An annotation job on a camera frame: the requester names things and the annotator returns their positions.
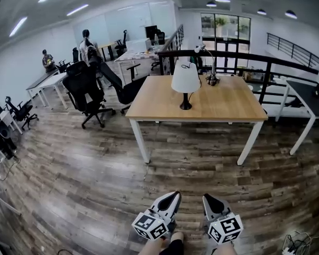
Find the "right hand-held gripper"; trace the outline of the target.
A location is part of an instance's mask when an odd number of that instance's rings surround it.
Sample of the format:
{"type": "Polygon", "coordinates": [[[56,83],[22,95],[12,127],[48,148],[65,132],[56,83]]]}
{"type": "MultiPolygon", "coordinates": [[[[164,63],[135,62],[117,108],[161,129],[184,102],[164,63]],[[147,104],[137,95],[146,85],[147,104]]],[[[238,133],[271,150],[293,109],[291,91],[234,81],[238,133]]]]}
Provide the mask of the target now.
{"type": "Polygon", "coordinates": [[[236,215],[227,201],[205,193],[203,195],[205,214],[204,230],[208,238],[217,245],[236,240],[243,231],[240,215],[236,215]]]}

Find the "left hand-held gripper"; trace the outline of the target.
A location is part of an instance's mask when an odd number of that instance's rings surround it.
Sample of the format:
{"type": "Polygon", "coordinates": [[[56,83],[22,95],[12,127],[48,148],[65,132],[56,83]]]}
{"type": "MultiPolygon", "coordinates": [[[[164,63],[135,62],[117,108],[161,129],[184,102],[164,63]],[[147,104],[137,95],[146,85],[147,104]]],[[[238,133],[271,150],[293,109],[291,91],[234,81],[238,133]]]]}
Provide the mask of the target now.
{"type": "Polygon", "coordinates": [[[180,192],[170,192],[157,198],[150,208],[141,212],[132,223],[136,233],[147,240],[155,241],[170,232],[174,215],[181,203],[180,192]]]}

